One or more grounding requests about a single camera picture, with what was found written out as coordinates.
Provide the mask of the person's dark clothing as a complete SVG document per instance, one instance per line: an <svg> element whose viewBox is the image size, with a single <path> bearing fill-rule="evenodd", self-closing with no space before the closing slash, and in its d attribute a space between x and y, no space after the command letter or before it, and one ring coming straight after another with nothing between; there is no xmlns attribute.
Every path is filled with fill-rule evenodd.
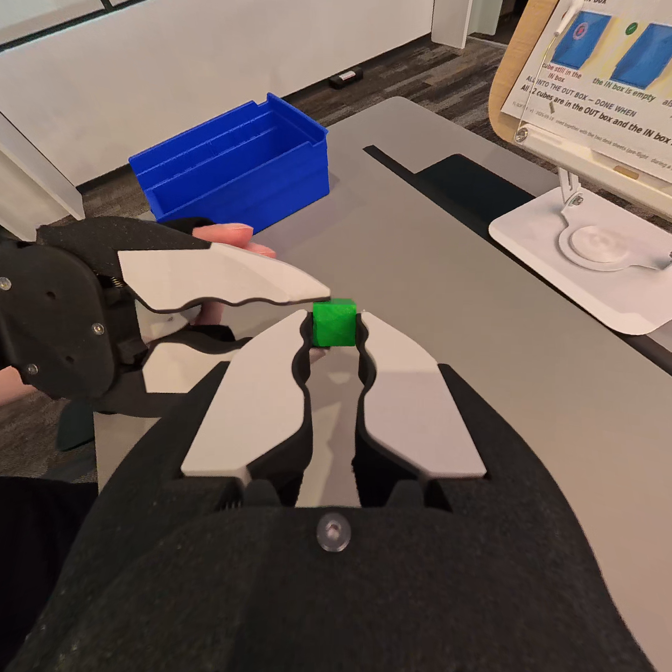
<svg viewBox="0 0 672 672"><path fill-rule="evenodd" d="M96 483L1 477L1 670L52 595Z"/></svg>

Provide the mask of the large grid window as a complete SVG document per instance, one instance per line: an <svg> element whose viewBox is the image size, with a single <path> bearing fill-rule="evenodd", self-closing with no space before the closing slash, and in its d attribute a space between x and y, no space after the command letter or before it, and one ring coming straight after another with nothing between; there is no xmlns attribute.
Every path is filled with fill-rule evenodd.
<svg viewBox="0 0 672 672"><path fill-rule="evenodd" d="M292 1L2 1L1 49L91 23L92 42L176 44L191 33L265 33L281 26Z"/></svg>

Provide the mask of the blue plastic bin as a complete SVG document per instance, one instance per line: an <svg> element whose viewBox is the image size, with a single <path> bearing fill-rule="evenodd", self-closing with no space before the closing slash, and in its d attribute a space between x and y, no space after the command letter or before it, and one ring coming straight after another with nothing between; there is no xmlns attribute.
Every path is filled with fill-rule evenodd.
<svg viewBox="0 0 672 672"><path fill-rule="evenodd" d="M330 192L328 130L267 94L128 163L156 221L206 218L261 232Z"/></svg>

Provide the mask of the person's left hand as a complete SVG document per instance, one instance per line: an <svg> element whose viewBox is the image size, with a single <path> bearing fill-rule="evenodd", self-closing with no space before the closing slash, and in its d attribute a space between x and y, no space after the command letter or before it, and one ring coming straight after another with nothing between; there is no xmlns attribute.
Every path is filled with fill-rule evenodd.
<svg viewBox="0 0 672 672"><path fill-rule="evenodd" d="M195 238L211 243L225 244L256 253L261 256L276 258L271 248L260 245L252 240L253 228L240 223L211 224L195 227L192 231ZM197 316L191 320L192 326L209 326L221 323L224 306L221 303L203 304Z"/></svg>

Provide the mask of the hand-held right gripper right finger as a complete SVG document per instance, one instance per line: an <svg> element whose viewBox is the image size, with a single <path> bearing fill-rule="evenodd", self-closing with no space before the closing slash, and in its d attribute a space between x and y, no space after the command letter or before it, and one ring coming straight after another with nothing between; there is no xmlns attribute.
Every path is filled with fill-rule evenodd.
<svg viewBox="0 0 672 672"><path fill-rule="evenodd" d="M359 379L354 475L358 491L397 481L480 479L486 466L440 365L370 312L357 315Z"/></svg>

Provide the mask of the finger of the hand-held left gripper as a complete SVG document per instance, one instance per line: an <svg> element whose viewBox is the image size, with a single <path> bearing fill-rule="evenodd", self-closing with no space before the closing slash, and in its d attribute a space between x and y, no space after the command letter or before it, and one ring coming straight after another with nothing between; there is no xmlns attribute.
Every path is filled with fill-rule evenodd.
<svg viewBox="0 0 672 672"><path fill-rule="evenodd" d="M296 305L331 298L331 290L279 259L220 243L209 248L119 251L122 280L154 313L207 302Z"/></svg>
<svg viewBox="0 0 672 672"><path fill-rule="evenodd" d="M145 391L187 393L217 365L229 363L245 345L247 341L223 343L210 353L185 343L162 341L153 346L142 366Z"/></svg>

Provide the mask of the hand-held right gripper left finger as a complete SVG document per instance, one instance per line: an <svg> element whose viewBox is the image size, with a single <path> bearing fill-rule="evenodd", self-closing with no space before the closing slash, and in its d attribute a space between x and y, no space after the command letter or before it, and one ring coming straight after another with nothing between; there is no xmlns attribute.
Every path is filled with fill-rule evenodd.
<svg viewBox="0 0 672 672"><path fill-rule="evenodd" d="M252 464L289 439L305 420L305 395L292 372L311 337L297 310L248 341L230 362L184 458L184 476L254 479Z"/></svg>

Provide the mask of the illustrated instruction sheet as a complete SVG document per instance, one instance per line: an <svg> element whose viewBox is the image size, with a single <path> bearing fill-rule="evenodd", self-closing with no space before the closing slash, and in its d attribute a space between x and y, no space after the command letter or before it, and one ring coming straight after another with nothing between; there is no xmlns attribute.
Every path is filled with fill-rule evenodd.
<svg viewBox="0 0 672 672"><path fill-rule="evenodd" d="M559 1L501 110L671 182L671 2Z"/></svg>

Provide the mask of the green wooden cube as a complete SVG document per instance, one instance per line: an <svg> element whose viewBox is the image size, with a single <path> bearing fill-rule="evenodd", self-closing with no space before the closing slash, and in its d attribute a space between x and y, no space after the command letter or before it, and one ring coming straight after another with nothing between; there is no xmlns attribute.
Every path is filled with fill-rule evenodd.
<svg viewBox="0 0 672 672"><path fill-rule="evenodd" d="M349 298L313 303L313 346L341 348L356 345L357 305Z"/></svg>

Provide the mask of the black desk panel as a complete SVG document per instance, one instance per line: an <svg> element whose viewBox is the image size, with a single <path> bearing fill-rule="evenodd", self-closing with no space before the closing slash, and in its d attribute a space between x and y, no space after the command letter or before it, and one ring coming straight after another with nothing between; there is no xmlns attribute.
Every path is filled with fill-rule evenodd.
<svg viewBox="0 0 672 672"><path fill-rule="evenodd" d="M450 155L417 173L450 212L484 237L490 224L532 201L531 194L462 154Z"/></svg>

